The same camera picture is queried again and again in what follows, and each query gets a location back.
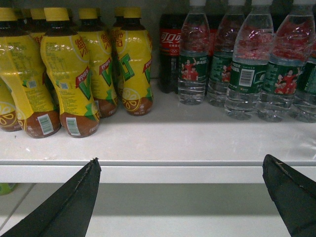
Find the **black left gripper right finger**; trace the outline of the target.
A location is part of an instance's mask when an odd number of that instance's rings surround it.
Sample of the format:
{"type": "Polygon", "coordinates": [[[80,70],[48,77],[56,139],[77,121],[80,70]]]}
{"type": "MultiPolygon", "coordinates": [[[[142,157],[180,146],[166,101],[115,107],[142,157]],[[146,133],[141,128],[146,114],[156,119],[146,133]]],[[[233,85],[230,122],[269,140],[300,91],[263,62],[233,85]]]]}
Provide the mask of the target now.
{"type": "Polygon", "coordinates": [[[263,179],[289,234],[316,235],[316,182],[272,155],[263,161],[263,179]]]}

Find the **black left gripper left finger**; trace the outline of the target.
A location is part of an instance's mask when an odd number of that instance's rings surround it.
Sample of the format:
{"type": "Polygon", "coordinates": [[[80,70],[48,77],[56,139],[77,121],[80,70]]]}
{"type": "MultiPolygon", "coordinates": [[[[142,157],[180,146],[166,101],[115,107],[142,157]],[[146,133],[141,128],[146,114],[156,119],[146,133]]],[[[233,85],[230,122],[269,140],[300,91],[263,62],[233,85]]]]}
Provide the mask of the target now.
{"type": "Polygon", "coordinates": [[[101,167],[95,158],[3,237],[84,237],[95,206],[101,167]]]}

